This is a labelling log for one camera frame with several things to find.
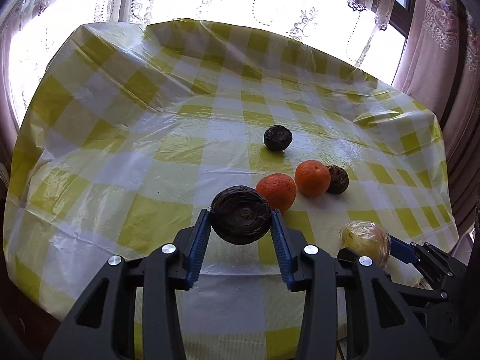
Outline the brown-yellow fruit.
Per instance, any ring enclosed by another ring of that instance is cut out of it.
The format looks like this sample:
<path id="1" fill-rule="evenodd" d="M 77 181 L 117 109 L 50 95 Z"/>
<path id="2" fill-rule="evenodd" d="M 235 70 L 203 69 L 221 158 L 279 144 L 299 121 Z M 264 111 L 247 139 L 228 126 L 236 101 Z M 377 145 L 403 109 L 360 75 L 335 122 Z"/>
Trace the brown-yellow fruit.
<path id="1" fill-rule="evenodd" d="M 380 268 L 385 268 L 391 253 L 391 238 L 387 230 L 374 222 L 355 220 L 340 231 L 341 245 L 360 256 L 370 257 Z"/>

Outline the orange fruit front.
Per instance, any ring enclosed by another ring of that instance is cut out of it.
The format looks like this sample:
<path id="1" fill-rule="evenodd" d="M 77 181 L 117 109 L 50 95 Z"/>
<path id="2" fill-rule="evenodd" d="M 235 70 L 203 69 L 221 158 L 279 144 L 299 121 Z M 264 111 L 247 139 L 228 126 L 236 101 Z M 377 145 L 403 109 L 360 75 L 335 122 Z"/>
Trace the orange fruit front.
<path id="1" fill-rule="evenodd" d="M 289 210 L 296 198 L 296 184 L 287 174 L 273 173 L 262 178 L 256 191 L 267 201 L 272 210 Z"/>

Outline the orange fruit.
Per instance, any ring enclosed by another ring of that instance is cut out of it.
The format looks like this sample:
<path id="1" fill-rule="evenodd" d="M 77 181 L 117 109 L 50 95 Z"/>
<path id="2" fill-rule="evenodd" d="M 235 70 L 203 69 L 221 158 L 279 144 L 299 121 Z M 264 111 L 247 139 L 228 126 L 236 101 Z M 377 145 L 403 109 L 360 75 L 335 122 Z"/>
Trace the orange fruit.
<path id="1" fill-rule="evenodd" d="M 296 198 L 296 184 L 287 174 L 273 173 L 262 178 L 256 191 L 267 201 L 272 210 L 289 210 Z"/>
<path id="2" fill-rule="evenodd" d="M 295 169 L 295 183 L 301 194 L 318 197 L 329 189 L 331 175 L 328 167 L 317 161 L 307 160 Z"/>

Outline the dark round fruit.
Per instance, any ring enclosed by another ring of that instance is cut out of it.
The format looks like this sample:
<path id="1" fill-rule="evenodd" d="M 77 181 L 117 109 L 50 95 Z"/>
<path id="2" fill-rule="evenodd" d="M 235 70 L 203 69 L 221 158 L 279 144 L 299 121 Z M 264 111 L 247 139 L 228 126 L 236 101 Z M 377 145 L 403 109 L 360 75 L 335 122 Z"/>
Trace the dark round fruit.
<path id="1" fill-rule="evenodd" d="M 232 245 L 257 242 L 271 224 L 269 204 L 251 187 L 229 187 L 211 202 L 210 225 L 222 240 Z"/>

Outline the orange fruit rear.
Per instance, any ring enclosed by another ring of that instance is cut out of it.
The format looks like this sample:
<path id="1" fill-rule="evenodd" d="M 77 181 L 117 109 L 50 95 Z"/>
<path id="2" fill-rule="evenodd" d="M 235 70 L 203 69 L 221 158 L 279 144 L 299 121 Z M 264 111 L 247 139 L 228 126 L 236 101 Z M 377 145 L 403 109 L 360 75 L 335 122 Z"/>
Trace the orange fruit rear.
<path id="1" fill-rule="evenodd" d="M 317 161 L 307 160 L 295 169 L 295 183 L 301 194 L 318 197 L 329 189 L 331 175 L 328 167 Z"/>

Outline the yellow checkered plastic tablecloth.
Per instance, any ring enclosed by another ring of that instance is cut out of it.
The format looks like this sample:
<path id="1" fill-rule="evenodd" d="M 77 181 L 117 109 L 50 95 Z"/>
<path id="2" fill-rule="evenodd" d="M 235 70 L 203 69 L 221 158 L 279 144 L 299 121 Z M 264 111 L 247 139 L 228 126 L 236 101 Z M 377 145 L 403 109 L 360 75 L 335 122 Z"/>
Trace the yellow checkered plastic tablecloth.
<path id="1" fill-rule="evenodd" d="M 264 144 L 289 129 L 283 151 Z M 343 61 L 274 33 L 175 20 L 86 24 L 49 63 L 19 130 L 3 247 L 13 283 L 63 318 L 112 255 L 140 258 L 223 189 L 304 161 L 340 195 L 298 195 L 286 224 L 329 254 L 374 222 L 405 242 L 458 239 L 435 115 Z"/>

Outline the brown curtain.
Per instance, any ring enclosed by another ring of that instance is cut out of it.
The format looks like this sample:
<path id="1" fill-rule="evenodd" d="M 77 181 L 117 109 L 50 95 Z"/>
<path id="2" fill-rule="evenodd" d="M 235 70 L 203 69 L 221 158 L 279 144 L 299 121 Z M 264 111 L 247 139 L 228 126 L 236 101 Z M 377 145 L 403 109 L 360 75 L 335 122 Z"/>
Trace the brown curtain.
<path id="1" fill-rule="evenodd" d="M 479 202 L 479 21 L 461 0 L 415 0 L 394 87 L 437 117 L 463 242 Z"/>

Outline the floral lace curtain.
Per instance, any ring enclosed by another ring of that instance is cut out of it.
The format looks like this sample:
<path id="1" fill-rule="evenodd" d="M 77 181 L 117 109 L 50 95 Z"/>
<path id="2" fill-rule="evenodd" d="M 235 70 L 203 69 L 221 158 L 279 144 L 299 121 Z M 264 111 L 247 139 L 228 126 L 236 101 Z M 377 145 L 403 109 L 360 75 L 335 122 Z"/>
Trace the floral lace curtain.
<path id="1" fill-rule="evenodd" d="M 21 122 L 32 96 L 69 35 L 82 24 L 151 24 L 177 18 L 265 29 L 364 69 L 385 83 L 398 72 L 405 36 L 377 28 L 371 8 L 353 0 L 19 0 L 1 26 L 7 44 L 7 104 Z"/>

